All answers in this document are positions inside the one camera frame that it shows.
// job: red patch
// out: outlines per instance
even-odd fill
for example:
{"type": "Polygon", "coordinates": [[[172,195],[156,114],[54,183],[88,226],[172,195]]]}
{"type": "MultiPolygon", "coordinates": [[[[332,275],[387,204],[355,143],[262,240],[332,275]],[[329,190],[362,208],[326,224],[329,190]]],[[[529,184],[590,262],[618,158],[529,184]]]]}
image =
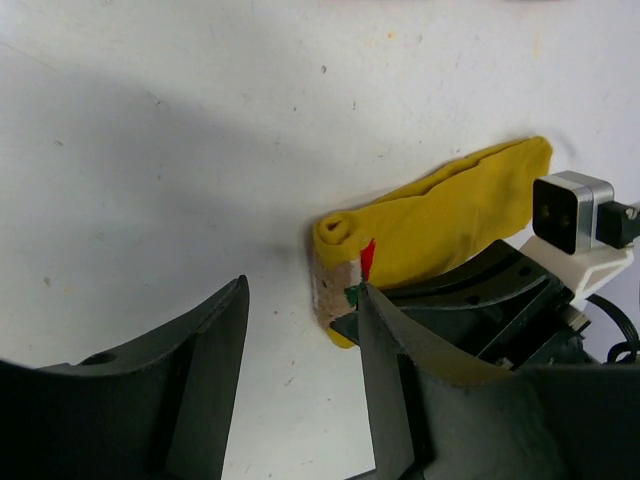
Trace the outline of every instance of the red patch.
{"type": "Polygon", "coordinates": [[[371,240],[367,248],[360,251],[360,266],[362,267],[362,280],[369,280],[369,272],[373,265],[373,254],[376,250],[375,240],[371,240]]]}

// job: cable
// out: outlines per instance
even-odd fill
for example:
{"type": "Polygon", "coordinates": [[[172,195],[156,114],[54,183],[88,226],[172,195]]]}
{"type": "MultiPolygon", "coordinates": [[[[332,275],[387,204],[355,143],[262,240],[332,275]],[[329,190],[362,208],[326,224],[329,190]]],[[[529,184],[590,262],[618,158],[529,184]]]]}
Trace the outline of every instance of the cable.
{"type": "Polygon", "coordinates": [[[594,293],[587,300],[600,308],[618,325],[626,340],[611,347],[607,354],[607,363],[635,363],[640,350],[640,337],[633,322],[615,304],[600,295],[594,293]],[[625,352],[629,352],[629,355],[618,361],[618,357],[625,352]]]}

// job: scratch on table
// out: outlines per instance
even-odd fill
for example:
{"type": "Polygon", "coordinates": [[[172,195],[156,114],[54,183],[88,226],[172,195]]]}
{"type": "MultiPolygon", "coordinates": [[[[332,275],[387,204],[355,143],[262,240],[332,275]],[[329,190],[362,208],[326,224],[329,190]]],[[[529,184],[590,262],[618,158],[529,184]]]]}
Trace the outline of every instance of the scratch on table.
{"type": "Polygon", "coordinates": [[[27,57],[30,60],[33,60],[34,62],[36,62],[39,65],[42,65],[45,68],[48,68],[49,70],[58,73],[58,70],[56,70],[55,68],[53,68],[51,65],[49,65],[48,63],[44,63],[42,60],[39,60],[38,58],[34,57],[33,55],[28,54],[27,52],[23,52],[22,50],[14,47],[13,45],[9,45],[6,42],[2,42],[0,41],[0,45],[4,45],[5,47],[7,47],[9,50],[13,50],[16,53],[19,53],[20,55],[23,55],[25,57],[27,57]]]}

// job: yellow towel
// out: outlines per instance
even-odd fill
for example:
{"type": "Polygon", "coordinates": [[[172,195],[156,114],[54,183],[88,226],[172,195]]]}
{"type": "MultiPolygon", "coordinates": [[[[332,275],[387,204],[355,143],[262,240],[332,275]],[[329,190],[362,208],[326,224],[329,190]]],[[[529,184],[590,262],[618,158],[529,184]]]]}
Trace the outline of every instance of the yellow towel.
{"type": "MultiPolygon", "coordinates": [[[[531,219],[533,181],[549,171],[542,137],[455,160],[359,210],[313,227],[314,303],[320,325],[355,309],[357,286],[415,283],[464,263],[531,219]]],[[[340,346],[351,343],[329,330],[340,346]]]]}

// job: folded cloth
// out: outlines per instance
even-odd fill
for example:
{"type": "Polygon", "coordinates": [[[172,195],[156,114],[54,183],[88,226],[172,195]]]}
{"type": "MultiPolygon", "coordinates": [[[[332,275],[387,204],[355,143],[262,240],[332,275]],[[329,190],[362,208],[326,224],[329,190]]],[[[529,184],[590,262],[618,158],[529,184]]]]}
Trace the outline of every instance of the folded cloth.
{"type": "MultiPolygon", "coordinates": [[[[496,145],[358,210],[336,212],[313,227],[314,307],[318,322],[355,310],[359,284],[409,285],[444,273],[527,226],[533,181],[549,171],[542,137],[496,145]]],[[[334,343],[351,346],[328,330],[334,343]]]]}

